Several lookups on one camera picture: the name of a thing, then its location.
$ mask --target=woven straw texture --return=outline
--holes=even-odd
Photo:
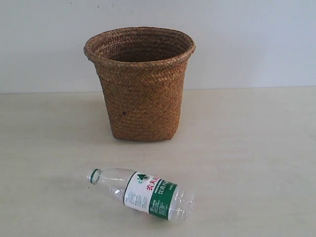
[[[84,53],[99,76],[114,137],[173,137],[194,50],[194,41],[185,33],[153,27],[111,30],[87,41]]]

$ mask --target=beige tabletop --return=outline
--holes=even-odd
[[[171,225],[86,179],[131,168],[193,186]],[[112,137],[101,93],[0,95],[0,237],[315,237],[316,88],[185,91],[170,141]]]

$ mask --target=logo on label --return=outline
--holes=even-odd
[[[137,175],[137,181],[139,184],[144,183],[146,180],[149,180],[149,176],[146,174],[138,174]]]

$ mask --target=water bottle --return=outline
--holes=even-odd
[[[193,208],[194,194],[166,180],[130,169],[92,169],[89,182],[125,206],[171,222],[187,219]]]

